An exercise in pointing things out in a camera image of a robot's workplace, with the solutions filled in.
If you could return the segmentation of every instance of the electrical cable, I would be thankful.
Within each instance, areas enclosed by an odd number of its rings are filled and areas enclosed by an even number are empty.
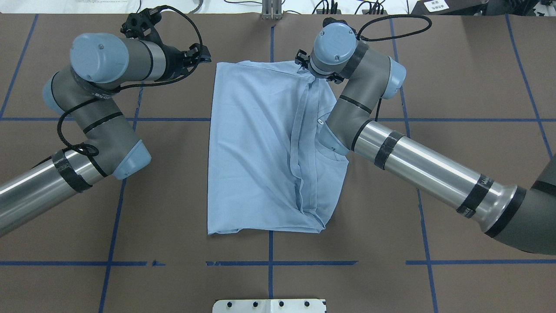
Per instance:
[[[68,147],[69,149],[79,154],[82,154],[86,157],[96,157],[99,154],[98,148],[91,144],[86,144],[86,143],[80,143],[76,145],[70,144],[69,141],[67,141],[64,135],[62,134],[62,124],[64,123],[64,120],[69,114],[72,114],[73,112],[79,110],[80,108],[88,104],[91,104],[93,102],[96,102],[98,100],[99,100],[98,98],[92,98],[67,110],[62,114],[62,116],[60,116],[60,119],[58,120],[58,125],[56,127],[56,130],[58,132],[58,137],[60,137],[60,140],[64,143],[64,145],[66,145],[66,147]]]
[[[379,111],[380,111],[380,104],[381,103],[382,103],[382,98],[379,98],[379,103],[376,105],[375,122],[379,121]]]
[[[179,15],[181,15],[183,18],[185,18],[191,24],[191,26],[193,27],[193,29],[197,33],[197,37],[199,39],[199,45],[201,47],[203,46],[203,39],[201,38],[201,33],[199,33],[199,29],[197,28],[197,25],[195,25],[195,23],[193,23],[193,21],[187,15],[183,14],[180,10],[178,10],[174,7],[171,7],[171,6],[164,5],[164,6],[159,6],[159,7],[156,7],[156,8],[159,9],[161,12],[163,10],[166,10],[166,9],[172,10],[172,11],[178,13]],[[134,87],[150,87],[150,86],[162,86],[162,85],[173,84],[175,82],[179,82],[180,80],[183,80],[183,79],[187,78],[188,76],[190,76],[193,72],[195,72],[198,65],[199,65],[199,63],[196,62],[193,65],[193,68],[190,71],[187,71],[187,73],[185,73],[182,76],[180,76],[176,79],[173,79],[173,80],[155,82],[155,83],[152,83],[152,84],[131,84],[131,85],[123,86],[123,87],[120,86],[120,87],[116,87],[114,89],[114,91],[122,91],[122,90],[125,90],[125,89],[134,88]]]
[[[414,32],[410,32],[410,33],[406,33],[403,35],[397,35],[397,36],[391,36],[391,37],[383,37],[383,38],[375,38],[375,39],[369,39],[366,38],[364,36],[361,35],[361,33],[363,32],[363,30],[365,30],[365,28],[367,28],[367,26],[380,22],[380,21],[385,21],[387,19],[393,19],[393,18],[419,18],[419,19],[424,19],[425,21],[427,21],[428,25],[418,31],[414,31]],[[372,21],[369,21],[367,23],[365,23],[361,29],[359,29],[359,32],[357,32],[357,39],[361,39],[363,41],[369,41],[369,42],[374,42],[374,41],[383,41],[383,40],[391,40],[391,39],[398,39],[398,38],[404,38],[404,37],[408,37],[408,36],[412,36],[412,35],[417,35],[419,33],[425,32],[427,31],[431,26],[433,25],[433,22],[430,20],[430,18],[428,18],[425,15],[416,15],[416,14],[395,14],[395,15],[388,15],[388,16],[383,16],[383,17],[379,17],[377,19],[374,19]]]
[[[313,9],[313,11],[311,12],[311,14],[315,14],[316,9],[318,8],[318,6],[322,3],[322,13],[324,14],[325,12],[325,8],[324,8],[324,3],[326,2],[326,8],[328,8],[328,0],[320,0],[316,5],[315,5],[315,9]]]
[[[199,11],[199,9],[201,8],[201,6],[203,5],[205,0],[199,0],[199,4],[197,5],[196,8],[194,8],[193,10],[189,11],[188,14],[193,14],[196,13],[197,11]]]
[[[384,14],[384,6],[382,4],[386,0],[383,0],[382,2],[378,2],[378,0],[376,2],[367,1],[367,0],[360,0],[360,1],[361,1],[361,3],[357,7],[357,9],[355,9],[355,13],[353,13],[353,14],[357,14],[357,11],[359,11],[359,8],[361,8],[361,6],[363,6],[366,3],[369,4],[369,11],[366,14],[381,14],[380,12],[382,12],[382,14]]]
[[[257,2],[257,1],[229,1],[229,0],[224,0],[224,2],[226,2],[226,3],[233,3],[233,4],[245,4],[245,3],[262,4],[262,2]]]

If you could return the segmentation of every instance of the robotic arm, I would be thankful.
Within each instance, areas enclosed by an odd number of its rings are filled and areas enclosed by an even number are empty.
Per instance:
[[[30,171],[0,186],[0,236],[14,230],[104,177],[124,179],[145,167],[151,156],[112,96],[136,86],[165,85],[184,79],[199,63],[210,62],[195,24],[199,43],[188,51],[162,43],[154,25],[169,6],[129,14],[121,32],[85,33],[73,42],[71,65],[56,73],[43,89],[46,104],[62,115],[58,134],[67,148]],[[128,81],[154,84],[120,85]],[[87,141],[71,145],[62,135],[71,114]]]
[[[556,255],[556,158],[530,190],[505,186],[369,118],[380,98],[392,98],[405,68],[357,38],[344,21],[325,19],[310,56],[296,63],[316,77],[348,79],[319,141],[346,155],[354,151],[407,182],[426,190],[481,230],[514,248]]]

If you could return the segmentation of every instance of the cloth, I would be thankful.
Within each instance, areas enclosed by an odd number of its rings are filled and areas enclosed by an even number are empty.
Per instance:
[[[336,99],[293,61],[218,63],[208,155],[208,234],[319,233],[347,159],[318,140]]]

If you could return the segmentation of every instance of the black tape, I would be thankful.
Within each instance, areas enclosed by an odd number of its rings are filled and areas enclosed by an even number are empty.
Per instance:
[[[151,68],[148,70],[147,76],[145,76],[145,78],[142,79],[142,81],[143,81],[143,80],[147,79],[147,78],[151,75],[151,73],[152,73],[152,68],[155,66],[155,59],[152,58],[151,49],[148,48],[147,44],[144,43],[144,42],[141,41],[141,40],[139,40],[139,42],[142,43],[142,44],[145,46],[145,48],[147,48],[148,56],[151,58]]]
[[[56,167],[60,176],[76,192],[82,193],[92,187],[83,179],[83,177],[81,177],[81,175],[78,175],[75,170],[73,170],[73,167],[66,158],[64,151],[60,150],[54,153],[52,155],[52,163],[54,163],[54,167]]]
[[[351,104],[353,104],[353,105],[359,107],[360,109],[363,109],[363,110],[367,111],[367,112],[369,113],[369,115],[373,112],[371,109],[369,109],[368,107],[366,107],[366,106],[363,105],[362,103],[360,103],[360,102],[358,102],[358,101],[355,101],[355,100],[353,100],[353,99],[350,98],[350,97],[346,97],[346,96],[344,96],[344,95],[340,95],[338,98],[340,98],[340,99],[342,99],[342,100],[345,100],[345,101],[347,101],[347,102],[349,102],[349,103],[351,103]]]
[[[365,129],[365,126],[367,126],[368,123],[372,122],[372,120],[367,120],[366,122],[363,123],[363,125],[361,125],[361,127],[359,127],[359,130],[357,131],[357,133],[355,134],[355,137],[353,137],[353,141],[351,142],[351,151],[355,151],[355,144],[357,143],[357,140],[359,139],[359,135],[361,135],[361,132],[363,131],[363,129]]]
[[[479,177],[479,180],[471,189],[471,192],[467,195],[467,198],[463,203],[456,209],[456,212],[463,215],[464,217],[471,218],[477,210],[477,207],[488,194],[488,190],[492,187],[494,181],[485,175]]]
[[[531,189],[536,189],[538,191],[542,191],[556,197],[556,186],[554,186],[553,184],[541,182],[540,180],[538,180],[533,184],[533,186],[531,186]]]
[[[98,99],[101,99],[101,100],[106,100],[106,99],[110,99],[112,96],[114,96],[115,94],[117,94],[119,92],[119,91],[105,90],[105,89],[99,88],[99,87],[93,85],[91,82],[86,81],[83,78],[81,78],[79,75],[77,75],[77,73],[75,73],[75,70],[73,69],[73,67],[70,67],[70,69],[71,69],[71,73],[73,75],[73,80],[75,80],[75,82],[79,85],[79,87],[88,91],[95,98],[98,98]]]
[[[122,113],[121,111],[118,111],[118,112],[116,112],[116,113],[112,113],[112,114],[110,114],[110,115],[108,115],[108,116],[105,116],[105,117],[99,119],[98,121],[92,123],[91,125],[85,127],[85,128],[83,129],[83,133],[84,133],[84,134],[87,134],[87,133],[88,133],[89,131],[91,131],[93,128],[95,128],[95,127],[97,127],[97,126],[99,126],[99,125],[101,125],[101,124],[103,124],[103,123],[106,123],[106,122],[110,121],[110,120],[113,119],[113,118],[117,118],[118,116],[122,116],[122,115],[123,115],[123,113]]]
[[[386,160],[388,160],[390,153],[392,153],[394,147],[403,136],[404,134],[394,130],[390,133],[390,135],[388,135],[388,137],[386,137],[386,139],[384,139],[382,146],[380,146],[380,149],[375,156],[375,165],[377,167],[384,169],[384,165],[386,164]]]
[[[494,225],[492,225],[492,227],[485,232],[485,234],[494,238],[501,231],[503,231],[523,203],[523,199],[525,199],[526,194],[527,190],[518,186],[518,189],[515,191],[514,196],[510,200],[510,203],[508,204],[504,212],[502,212],[502,215],[498,218],[496,223],[494,223]]]
[[[361,60],[365,56],[365,53],[367,52],[368,49],[369,46],[364,45],[362,43],[358,43],[357,47],[355,48],[355,51],[353,52],[353,55],[351,56],[347,64],[339,73],[340,76],[342,76],[345,79],[349,79],[353,74],[353,72],[355,72],[355,69],[359,66],[359,63],[361,63]]]

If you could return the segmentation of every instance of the black cable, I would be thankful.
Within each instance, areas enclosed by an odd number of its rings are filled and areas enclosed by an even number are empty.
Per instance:
[[[375,122],[379,121],[379,111],[380,111],[380,104],[381,103],[382,103],[382,98],[379,98],[379,103],[376,105]]]
[[[371,10],[371,6],[372,6],[373,4],[372,4],[371,2],[369,2],[369,1],[361,1],[361,3],[359,4],[359,6],[357,7],[357,9],[355,9],[355,13],[353,13],[353,14],[354,14],[354,15],[357,14],[357,11],[359,11],[359,8],[360,8],[361,6],[363,6],[363,4],[366,4],[366,3],[369,4],[369,11],[370,11],[370,10]]]
[[[328,0],[320,0],[316,5],[315,8],[313,9],[313,11],[311,12],[311,14],[315,14],[316,9],[319,7],[319,5],[322,3],[322,13],[324,14],[324,3],[326,2],[326,6],[328,6]]]
[[[383,38],[376,38],[376,39],[369,39],[366,38],[364,36],[361,35],[361,33],[363,32],[363,30],[365,28],[367,28],[367,26],[373,24],[373,23],[377,23],[380,21],[385,21],[387,19],[393,19],[393,18],[419,18],[419,19],[424,19],[425,21],[427,21],[428,25],[423,28],[422,30],[418,30],[415,32],[410,32],[407,34],[403,34],[403,35],[397,35],[397,36],[391,36],[391,37],[383,37]],[[428,18],[425,15],[416,15],[416,14],[395,14],[395,15],[388,15],[388,16],[383,16],[383,17],[379,17],[377,19],[374,19],[372,21],[369,21],[367,23],[365,23],[361,29],[359,30],[359,32],[357,33],[357,39],[361,39],[363,41],[383,41],[383,40],[391,40],[391,39],[398,39],[398,38],[403,38],[403,37],[408,37],[408,36],[412,36],[412,35],[417,35],[418,33],[422,33],[427,31],[431,26],[433,25],[433,22],[430,20],[430,18]]]
[[[97,98],[92,98],[90,100],[87,100],[79,105],[74,106],[73,108],[67,110],[66,112],[64,112],[62,114],[62,116],[60,116],[60,119],[58,120],[58,125],[56,127],[56,130],[58,132],[58,137],[60,137],[60,140],[64,143],[64,145],[66,145],[67,148],[82,154],[86,157],[96,157],[99,153],[97,147],[91,145],[91,144],[86,144],[86,143],[80,143],[80,144],[76,144],[76,145],[72,145],[69,143],[69,141],[66,140],[66,138],[64,137],[64,135],[62,134],[62,124],[64,123],[64,119],[66,119],[66,117],[69,114],[72,114],[72,112],[79,110],[80,108],[91,104],[93,102],[98,101]]]
[[[197,5],[197,7],[194,8],[193,10],[189,11],[188,14],[193,14],[193,13],[199,11],[199,9],[200,9],[201,6],[203,5],[204,1],[205,1],[205,0],[199,0],[199,4]]]
[[[257,2],[257,1],[229,1],[229,0],[224,0],[224,2],[226,3],[233,3],[233,4],[245,4],[245,3],[256,3],[256,4],[262,4],[262,2]]]
[[[172,10],[176,13],[178,13],[179,15],[181,15],[183,18],[185,18],[190,24],[191,26],[193,26],[193,29],[195,30],[195,32],[197,33],[197,37],[199,38],[199,45],[202,47],[203,46],[203,39],[201,38],[201,33],[199,33],[199,29],[197,28],[197,25],[195,25],[195,23],[193,23],[193,21],[185,14],[183,14],[180,10],[171,7],[171,6],[159,6],[157,7],[161,12],[162,10]],[[190,76],[193,72],[195,72],[195,70],[197,69],[197,66],[199,65],[199,63],[195,63],[193,65],[193,68],[191,69],[191,71],[188,71],[186,74],[183,74],[182,76],[173,79],[173,80],[168,80],[168,81],[162,81],[162,82],[155,82],[153,84],[131,84],[131,85],[126,85],[124,87],[117,87],[114,89],[114,91],[122,91],[125,89],[129,89],[129,88],[134,88],[134,87],[150,87],[150,86],[162,86],[162,85],[168,85],[168,84],[173,84],[175,82],[179,82],[180,80],[183,80],[185,78],[187,78],[188,76]]]

